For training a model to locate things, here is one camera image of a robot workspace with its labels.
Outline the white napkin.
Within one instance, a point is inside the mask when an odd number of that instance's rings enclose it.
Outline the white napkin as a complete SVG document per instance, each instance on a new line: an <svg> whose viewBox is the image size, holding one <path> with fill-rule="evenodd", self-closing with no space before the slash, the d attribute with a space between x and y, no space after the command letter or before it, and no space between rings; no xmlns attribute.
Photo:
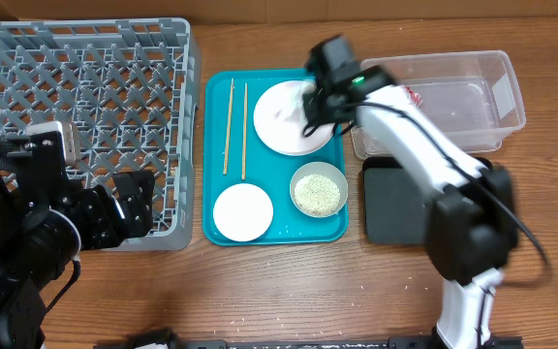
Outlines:
<svg viewBox="0 0 558 349"><path fill-rule="evenodd" d="M282 122L302 123L305 120L303 96L314 90L312 80L291 80L286 82L283 101L273 114L275 120Z"/></svg>

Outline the grey bowl with rice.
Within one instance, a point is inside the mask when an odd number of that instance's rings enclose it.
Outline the grey bowl with rice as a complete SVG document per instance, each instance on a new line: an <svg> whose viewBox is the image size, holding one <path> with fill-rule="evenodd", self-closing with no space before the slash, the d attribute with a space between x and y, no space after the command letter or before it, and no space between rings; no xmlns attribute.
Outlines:
<svg viewBox="0 0 558 349"><path fill-rule="evenodd" d="M338 214L347 202L347 179L338 168L327 162L310 162L294 173L290 196L305 215L327 218Z"/></svg>

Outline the red snack wrapper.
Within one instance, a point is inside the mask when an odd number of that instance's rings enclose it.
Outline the red snack wrapper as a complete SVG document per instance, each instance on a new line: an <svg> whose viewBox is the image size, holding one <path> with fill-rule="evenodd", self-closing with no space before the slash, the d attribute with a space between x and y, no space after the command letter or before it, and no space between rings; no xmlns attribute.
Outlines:
<svg viewBox="0 0 558 349"><path fill-rule="evenodd" d="M403 89L409 96L411 103L416 107L420 107L423 101L421 95L414 91L410 86L404 85Z"/></svg>

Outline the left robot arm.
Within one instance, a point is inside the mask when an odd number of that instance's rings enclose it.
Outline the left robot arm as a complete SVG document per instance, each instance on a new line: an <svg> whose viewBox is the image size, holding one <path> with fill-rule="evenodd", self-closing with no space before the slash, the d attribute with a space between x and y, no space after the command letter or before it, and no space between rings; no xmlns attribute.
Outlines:
<svg viewBox="0 0 558 349"><path fill-rule="evenodd" d="M151 171L115 174L115 194L66 173L57 131L0 137L0 348L39 348L52 306L40 293L83 250L119 246L153 226Z"/></svg>

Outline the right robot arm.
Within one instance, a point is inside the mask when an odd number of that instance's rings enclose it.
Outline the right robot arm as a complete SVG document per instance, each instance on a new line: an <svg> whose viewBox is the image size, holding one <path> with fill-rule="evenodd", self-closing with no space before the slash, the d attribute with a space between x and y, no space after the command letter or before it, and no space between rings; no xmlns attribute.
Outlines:
<svg viewBox="0 0 558 349"><path fill-rule="evenodd" d="M323 125L359 125L413 179L429 208L426 253L444 279L433 348L487 348L504 267L518 245L512 179L452 143L380 66L362 69L341 35L313 48L305 65L315 88L303 96L310 136Z"/></svg>

